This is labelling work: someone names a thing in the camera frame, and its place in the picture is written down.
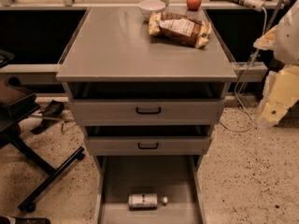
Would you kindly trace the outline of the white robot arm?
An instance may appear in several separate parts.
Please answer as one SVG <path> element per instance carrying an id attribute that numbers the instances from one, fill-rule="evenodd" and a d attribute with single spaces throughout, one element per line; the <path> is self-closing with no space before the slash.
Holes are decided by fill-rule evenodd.
<path id="1" fill-rule="evenodd" d="M 266 78 L 257 124 L 270 128 L 277 125 L 299 101 L 299 0 L 278 25 L 258 38 L 253 47 L 272 50 L 276 60 L 284 63 L 279 72 Z"/>

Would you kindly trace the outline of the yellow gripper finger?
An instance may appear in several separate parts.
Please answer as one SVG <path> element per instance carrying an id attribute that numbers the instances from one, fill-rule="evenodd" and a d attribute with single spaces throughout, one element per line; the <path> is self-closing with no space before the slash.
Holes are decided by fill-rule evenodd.
<path id="1" fill-rule="evenodd" d="M 275 49 L 275 37 L 277 33 L 277 26 L 275 25 L 264 35 L 257 38 L 253 43 L 253 47 L 260 50 L 274 50 Z"/>
<path id="2" fill-rule="evenodd" d="M 257 125 L 270 128 L 277 125 L 299 101 L 299 66 L 285 65 L 279 72 L 270 71 L 258 108 Z"/>

